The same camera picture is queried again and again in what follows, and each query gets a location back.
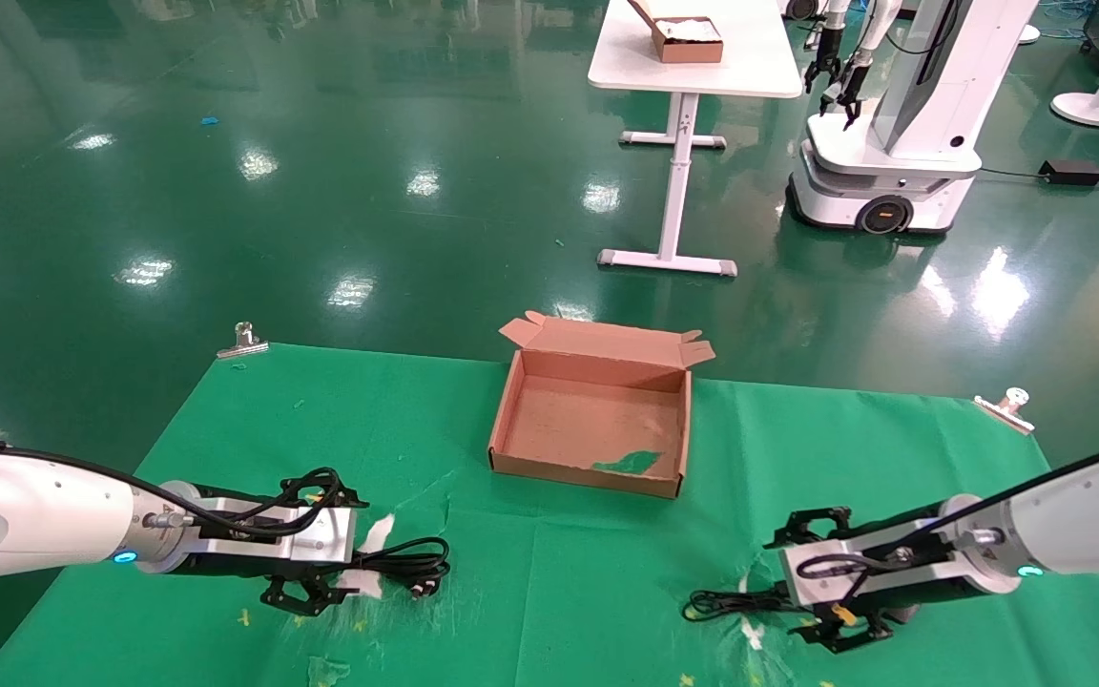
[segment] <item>round base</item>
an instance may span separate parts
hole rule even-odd
[[[1091,92],[1064,92],[1051,100],[1051,109],[1065,120],[1088,126],[1099,126],[1099,104]]]
[[[1034,25],[1025,25],[1024,31],[1020,32],[1020,42],[1017,42],[1017,45],[1037,43],[1037,38],[1042,38],[1041,30],[1037,30]]]

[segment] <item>yellow tape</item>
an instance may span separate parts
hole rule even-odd
[[[850,610],[847,610],[846,606],[843,606],[841,603],[834,603],[832,606],[829,606],[829,609],[832,610],[834,614],[836,614],[836,617],[840,618],[843,623],[846,623],[846,627],[852,627],[856,622],[858,622],[855,619],[855,613],[852,613]]]

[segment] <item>table leg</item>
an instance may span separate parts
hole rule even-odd
[[[681,110],[680,92],[673,92],[668,97],[668,126],[665,134],[650,131],[623,131],[622,143],[653,143],[658,145],[676,144],[676,123]],[[728,147],[728,140],[721,135],[693,135],[693,145],[700,148],[723,148]]]
[[[632,251],[601,251],[597,262],[601,265],[629,265],[636,268],[658,268],[684,272],[720,274],[736,277],[736,263],[713,261],[710,257],[684,257],[676,253],[681,234],[681,212],[685,209],[685,186],[690,178],[690,149],[693,140],[693,120],[698,117],[698,93],[684,92],[679,100],[676,121],[676,140],[673,142],[673,164],[668,173],[668,198],[664,200],[664,223],[659,232],[658,253]]]

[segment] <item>power adapter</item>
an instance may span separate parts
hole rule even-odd
[[[1050,184],[1096,186],[1099,168],[1091,160],[1045,160],[1037,174]]]

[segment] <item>green cloth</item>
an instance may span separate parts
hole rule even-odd
[[[396,513],[392,544],[441,534],[436,597],[348,600],[298,621],[260,579],[66,569],[0,652],[0,686],[741,686],[1099,684],[1099,577],[1024,579],[1008,597],[928,606],[889,642],[842,656],[768,622],[689,623],[697,588],[777,575],[761,553],[792,510],[848,505],[855,522],[1045,468],[1037,445],[970,401],[695,384],[679,500],[491,474],[504,365],[275,344],[220,361],[138,475],[275,492],[335,466]]]

